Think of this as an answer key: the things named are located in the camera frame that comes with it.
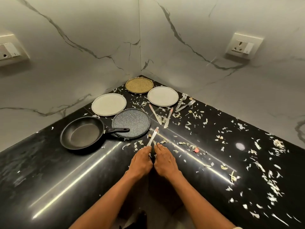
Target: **gold plate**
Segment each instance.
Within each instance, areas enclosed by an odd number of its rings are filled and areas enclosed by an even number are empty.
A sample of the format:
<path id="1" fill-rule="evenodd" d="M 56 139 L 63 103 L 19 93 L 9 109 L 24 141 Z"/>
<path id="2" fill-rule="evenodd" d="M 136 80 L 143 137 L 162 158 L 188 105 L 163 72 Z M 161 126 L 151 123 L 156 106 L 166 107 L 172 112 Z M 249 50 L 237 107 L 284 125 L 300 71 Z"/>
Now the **gold plate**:
<path id="1" fill-rule="evenodd" d="M 144 77 L 136 77 L 130 79 L 125 84 L 125 87 L 129 92 L 136 94 L 149 92 L 153 88 L 153 86 L 153 82 L 150 79 L 146 79 Z"/>

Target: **person's left arm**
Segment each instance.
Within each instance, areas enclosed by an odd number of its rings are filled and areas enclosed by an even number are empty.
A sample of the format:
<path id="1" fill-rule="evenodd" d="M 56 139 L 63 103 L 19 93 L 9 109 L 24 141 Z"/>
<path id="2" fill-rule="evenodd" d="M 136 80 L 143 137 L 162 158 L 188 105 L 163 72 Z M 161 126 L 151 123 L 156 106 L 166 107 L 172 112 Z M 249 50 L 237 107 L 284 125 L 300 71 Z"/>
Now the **person's left arm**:
<path id="1" fill-rule="evenodd" d="M 152 147 L 139 150 L 130 163 L 124 176 L 106 192 L 89 210 L 81 215 L 70 229 L 110 228 L 132 186 L 151 170 L 153 163 L 149 158 Z"/>

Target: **person's left hand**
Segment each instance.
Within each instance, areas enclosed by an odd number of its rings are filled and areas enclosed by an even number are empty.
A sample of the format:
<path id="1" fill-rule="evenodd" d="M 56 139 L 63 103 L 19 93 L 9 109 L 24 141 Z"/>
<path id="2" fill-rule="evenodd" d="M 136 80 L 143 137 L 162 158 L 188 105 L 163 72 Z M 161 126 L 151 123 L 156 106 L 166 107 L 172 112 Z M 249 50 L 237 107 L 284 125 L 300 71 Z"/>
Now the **person's left hand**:
<path id="1" fill-rule="evenodd" d="M 140 149 L 132 158 L 127 175 L 132 175 L 137 179 L 141 179 L 144 175 L 148 174 L 153 167 L 149 154 L 152 150 L 151 146 L 145 146 Z"/>

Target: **white plate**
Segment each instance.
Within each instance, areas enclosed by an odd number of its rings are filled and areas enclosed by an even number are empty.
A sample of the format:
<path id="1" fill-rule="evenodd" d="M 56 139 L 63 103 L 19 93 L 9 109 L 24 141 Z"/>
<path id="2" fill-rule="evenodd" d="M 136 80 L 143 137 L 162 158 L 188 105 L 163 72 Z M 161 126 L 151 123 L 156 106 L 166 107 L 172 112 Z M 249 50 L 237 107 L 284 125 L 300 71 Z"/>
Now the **white plate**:
<path id="1" fill-rule="evenodd" d="M 117 93 L 108 93 L 96 98 L 91 109 L 96 115 L 112 116 L 124 110 L 127 101 L 124 96 Z"/>
<path id="2" fill-rule="evenodd" d="M 160 107 L 172 106 L 179 100 L 178 93 L 174 89 L 164 86 L 151 89 L 147 98 L 150 103 Z"/>

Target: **cutlery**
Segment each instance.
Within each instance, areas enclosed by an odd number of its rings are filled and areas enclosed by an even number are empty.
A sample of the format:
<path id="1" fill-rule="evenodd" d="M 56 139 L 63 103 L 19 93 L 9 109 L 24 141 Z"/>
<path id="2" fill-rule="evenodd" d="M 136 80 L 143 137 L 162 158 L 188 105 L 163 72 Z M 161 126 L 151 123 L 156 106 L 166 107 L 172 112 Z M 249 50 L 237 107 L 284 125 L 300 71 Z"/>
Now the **cutlery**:
<path id="1" fill-rule="evenodd" d="M 154 133 L 152 134 L 152 137 L 151 137 L 150 141 L 148 142 L 147 146 L 151 145 L 151 143 L 153 142 L 153 139 L 155 138 L 158 130 L 159 130 L 159 127 L 156 127 L 156 129 L 155 129 Z"/>
<path id="2" fill-rule="evenodd" d="M 186 108 L 187 106 L 193 105 L 193 103 L 195 103 L 195 102 L 196 102 L 196 100 L 191 100 L 187 105 L 185 105 L 185 106 L 183 106 L 183 107 L 181 107 L 181 108 L 178 108 L 175 112 L 179 112 L 179 111 L 181 111 L 182 109 Z"/>
<path id="3" fill-rule="evenodd" d="M 152 108 L 151 105 L 149 105 L 150 109 L 152 110 L 152 112 L 154 113 L 155 117 L 157 118 L 157 121 L 159 122 L 160 125 L 162 125 L 162 121 L 161 119 L 157 116 L 156 112 L 154 111 L 154 109 Z"/>
<path id="4" fill-rule="evenodd" d="M 181 104 L 183 103 L 183 101 L 186 100 L 187 97 L 188 97 L 188 94 L 182 93 L 182 99 L 181 99 L 181 101 L 178 103 L 178 105 L 177 105 L 177 107 L 176 107 L 176 110 L 177 110 L 178 108 L 180 108 Z"/>
<path id="5" fill-rule="evenodd" d="M 170 113 L 168 114 L 168 118 L 167 118 L 167 120 L 166 120 L 166 123 L 165 123 L 165 125 L 164 125 L 164 128 L 167 128 L 167 127 L 168 127 L 168 124 L 169 124 L 169 122 L 170 122 L 170 116 L 171 116 L 172 113 L 173 113 L 173 108 L 170 109 Z"/>

